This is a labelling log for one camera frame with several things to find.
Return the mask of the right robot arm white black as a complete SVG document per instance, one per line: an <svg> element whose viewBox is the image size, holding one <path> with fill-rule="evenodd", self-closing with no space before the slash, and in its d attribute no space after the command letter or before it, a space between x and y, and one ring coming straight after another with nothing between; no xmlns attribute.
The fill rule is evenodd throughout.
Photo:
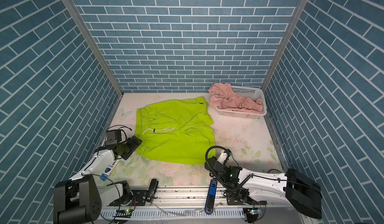
<svg viewBox="0 0 384 224"><path fill-rule="evenodd" d="M295 208L299 213L320 220L322 215L321 186L295 169L272 174L253 172L241 167L226 166L225 157L206 158L205 168L216 188L225 188L230 206L249 205L249 215L262 214L267 205L278 204Z"/></svg>

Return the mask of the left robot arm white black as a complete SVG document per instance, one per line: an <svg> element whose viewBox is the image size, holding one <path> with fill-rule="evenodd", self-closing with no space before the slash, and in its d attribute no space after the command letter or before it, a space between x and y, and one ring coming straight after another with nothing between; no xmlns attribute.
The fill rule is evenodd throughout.
<svg viewBox="0 0 384 224"><path fill-rule="evenodd" d="M93 160L70 179L54 188L53 222L86 224L96 221L107 206L127 206L130 215L137 198L127 181L114 182L109 175L118 161L127 160L142 144L136 136L122 143L96 149Z"/></svg>

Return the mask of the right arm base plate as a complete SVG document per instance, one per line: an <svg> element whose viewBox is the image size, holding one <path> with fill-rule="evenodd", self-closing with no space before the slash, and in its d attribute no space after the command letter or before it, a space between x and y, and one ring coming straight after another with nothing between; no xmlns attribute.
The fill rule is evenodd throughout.
<svg viewBox="0 0 384 224"><path fill-rule="evenodd" d="M250 197L248 189L239 189L236 192L229 190L224 191L224 197L227 200L228 206L250 205L250 206L265 206L267 201L255 201Z"/></svg>

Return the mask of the lime green shorts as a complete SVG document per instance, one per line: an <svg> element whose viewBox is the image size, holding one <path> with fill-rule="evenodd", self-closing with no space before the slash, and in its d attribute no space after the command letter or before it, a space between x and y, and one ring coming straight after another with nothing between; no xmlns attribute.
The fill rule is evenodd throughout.
<svg viewBox="0 0 384 224"><path fill-rule="evenodd" d="M203 96L168 100L137 110L135 136L142 141L137 154L143 158L203 165L216 154L209 104Z"/></svg>

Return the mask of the pink shorts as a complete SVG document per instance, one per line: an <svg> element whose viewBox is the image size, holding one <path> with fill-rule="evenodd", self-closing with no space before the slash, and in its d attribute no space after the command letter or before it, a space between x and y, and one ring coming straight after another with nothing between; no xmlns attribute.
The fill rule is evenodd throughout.
<svg viewBox="0 0 384 224"><path fill-rule="evenodd" d="M254 101L250 97L242 97L232 90L231 84L213 84L209 93L213 95L210 99L212 108L255 114L264 113L264 101L262 99Z"/></svg>

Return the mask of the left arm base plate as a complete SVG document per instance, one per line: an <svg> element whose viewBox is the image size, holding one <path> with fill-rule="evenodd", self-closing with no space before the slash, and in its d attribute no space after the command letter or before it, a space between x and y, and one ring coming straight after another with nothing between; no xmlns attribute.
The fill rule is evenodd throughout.
<svg viewBox="0 0 384 224"><path fill-rule="evenodd" d="M109 204L112 207L118 206L145 206L147 202L148 191L147 190L133 190L130 194L124 194L120 199L117 199Z"/></svg>

